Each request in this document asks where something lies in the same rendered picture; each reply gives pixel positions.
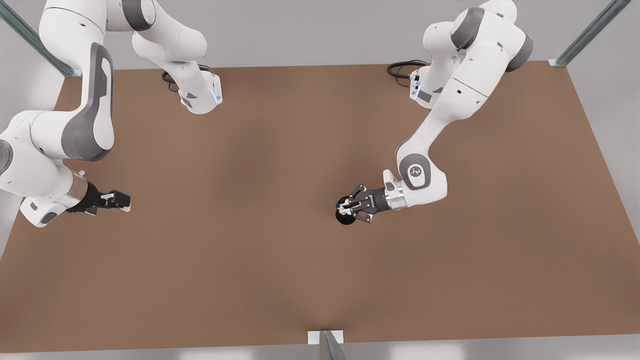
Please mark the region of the silver frame post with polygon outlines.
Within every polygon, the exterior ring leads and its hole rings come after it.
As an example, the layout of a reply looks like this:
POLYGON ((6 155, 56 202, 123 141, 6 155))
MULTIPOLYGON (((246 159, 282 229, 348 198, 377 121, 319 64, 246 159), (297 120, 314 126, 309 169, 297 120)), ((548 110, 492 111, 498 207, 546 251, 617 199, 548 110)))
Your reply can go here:
POLYGON ((72 68, 63 61, 57 59, 48 51, 41 41, 40 36, 5 0, 0 0, 0 19, 16 32, 22 39, 37 51, 48 63, 58 70, 66 78, 79 78, 82 71, 72 68))
POLYGON ((611 0, 562 54, 555 59, 549 59, 547 64, 551 68, 566 68, 631 1, 611 0))
POLYGON ((314 330, 307 332, 307 344, 318 345, 318 360, 347 360, 341 345, 343 330, 314 330))

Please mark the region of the small black round object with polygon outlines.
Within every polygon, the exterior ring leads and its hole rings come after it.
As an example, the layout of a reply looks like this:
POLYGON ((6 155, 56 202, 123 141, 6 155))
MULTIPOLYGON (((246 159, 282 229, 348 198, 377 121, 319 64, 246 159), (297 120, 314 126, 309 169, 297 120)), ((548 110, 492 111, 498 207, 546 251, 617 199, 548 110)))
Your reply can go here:
POLYGON ((349 214, 342 214, 339 211, 339 208, 341 207, 341 203, 345 200, 348 199, 349 196, 343 196, 341 197, 338 202, 336 203, 335 207, 336 207, 336 211, 334 212, 334 216, 337 219, 338 223, 343 224, 343 225, 350 225, 353 224, 356 221, 356 218, 354 218, 354 216, 349 215, 349 214))

